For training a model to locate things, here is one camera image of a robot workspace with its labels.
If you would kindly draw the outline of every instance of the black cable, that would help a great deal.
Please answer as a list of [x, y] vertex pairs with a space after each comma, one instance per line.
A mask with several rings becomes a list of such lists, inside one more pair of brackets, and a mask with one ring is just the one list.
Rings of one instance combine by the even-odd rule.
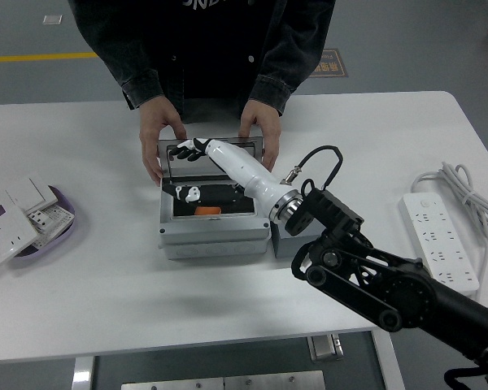
[[302, 184], [302, 187], [300, 188], [300, 192], [302, 193], [302, 197], [304, 199], [305, 199], [306, 195], [308, 194], [308, 193], [306, 193], [306, 187], [308, 184], [311, 185], [311, 190], [313, 190], [315, 188], [315, 182], [313, 181], [313, 179], [305, 179], [303, 184]]
[[334, 169], [331, 171], [331, 174], [329, 175], [329, 177], [327, 178], [327, 180], [324, 183], [324, 186], [322, 187], [322, 189], [325, 189], [331, 183], [331, 181], [333, 181], [334, 177], [336, 176], [336, 174], [340, 170], [340, 167], [343, 164], [343, 156], [342, 156], [342, 153], [340, 152], [340, 149], [338, 147], [332, 146], [332, 145], [319, 146], [318, 148], [314, 149], [309, 154], [307, 154], [307, 156], [304, 157], [303, 160], [300, 162], [298, 167], [302, 168], [303, 164], [305, 164], [309, 158], [311, 158], [312, 156], [314, 156], [315, 154], [317, 154], [321, 150], [332, 150], [336, 154], [336, 156], [338, 157], [338, 163], [334, 166]]
[[445, 382], [448, 386], [454, 390], [470, 390], [470, 388], [461, 382], [457, 381], [457, 378], [466, 378], [469, 376], [480, 376], [488, 374], [487, 368], [473, 367], [473, 368], [455, 368], [445, 372]]

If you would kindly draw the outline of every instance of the power strip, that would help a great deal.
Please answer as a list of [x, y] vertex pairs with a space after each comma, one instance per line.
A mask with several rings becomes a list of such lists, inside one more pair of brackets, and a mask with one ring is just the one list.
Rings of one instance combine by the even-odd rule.
[[479, 289], [479, 281], [441, 197], [407, 193], [399, 203], [418, 257], [437, 281], [464, 295]]

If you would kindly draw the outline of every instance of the metal bracket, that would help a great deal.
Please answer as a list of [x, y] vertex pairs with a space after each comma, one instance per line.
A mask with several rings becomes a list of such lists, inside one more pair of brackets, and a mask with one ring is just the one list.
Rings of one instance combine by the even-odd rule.
[[311, 336], [307, 338], [307, 343], [313, 363], [343, 358], [343, 349], [338, 334]]

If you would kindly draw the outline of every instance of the human hand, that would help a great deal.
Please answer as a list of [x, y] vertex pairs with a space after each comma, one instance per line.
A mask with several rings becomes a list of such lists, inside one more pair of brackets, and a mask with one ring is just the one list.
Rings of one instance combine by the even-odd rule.
[[242, 111], [238, 136], [249, 137], [252, 124], [257, 124], [262, 130], [264, 137], [262, 165], [271, 171], [278, 157], [282, 131], [277, 109], [256, 100], [248, 100]]
[[165, 97], [158, 96], [139, 106], [141, 127], [139, 140], [141, 141], [143, 164], [152, 180], [161, 185], [163, 170], [159, 164], [159, 134], [168, 125], [178, 140], [186, 139], [186, 129], [181, 122], [179, 113], [173, 104]]

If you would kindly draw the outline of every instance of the electrical outlet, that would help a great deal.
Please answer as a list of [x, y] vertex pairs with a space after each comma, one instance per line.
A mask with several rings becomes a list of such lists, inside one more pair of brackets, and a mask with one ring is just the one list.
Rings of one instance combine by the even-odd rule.
[[43, 210], [43, 214], [47, 215], [54, 222], [50, 229], [44, 231], [33, 242], [33, 247], [41, 249], [52, 240], [58, 238], [58, 236], [67, 229], [74, 220], [74, 214], [68, 212], [63, 207], [58, 205], [52, 205]]
[[35, 211], [28, 215], [33, 226], [40, 232], [46, 233], [54, 226], [54, 221], [48, 214], [43, 211]]
[[476, 292], [479, 281], [441, 197], [407, 193], [399, 209], [416, 254], [432, 277], [464, 295]]
[[38, 233], [18, 206], [0, 215], [0, 264], [30, 246]]
[[58, 198], [36, 172], [17, 180], [0, 192], [0, 204], [5, 210], [18, 206], [27, 215], [57, 201]]

